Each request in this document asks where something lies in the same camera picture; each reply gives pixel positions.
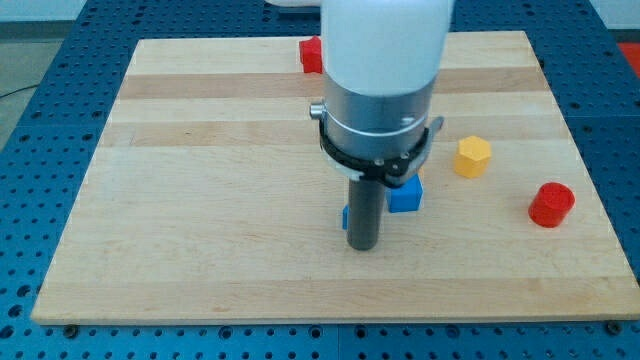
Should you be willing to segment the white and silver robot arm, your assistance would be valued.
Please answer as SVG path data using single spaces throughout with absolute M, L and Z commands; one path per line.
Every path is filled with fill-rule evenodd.
M 347 242 L 373 248 L 385 191 L 417 174 L 442 118 L 428 119 L 450 0 L 319 0 L 320 145 L 349 180 Z

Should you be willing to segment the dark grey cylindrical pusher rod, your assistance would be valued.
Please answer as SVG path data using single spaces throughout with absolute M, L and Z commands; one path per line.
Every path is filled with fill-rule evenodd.
M 349 181 L 347 242 L 360 251 L 375 247 L 379 238 L 385 187 L 370 180 Z

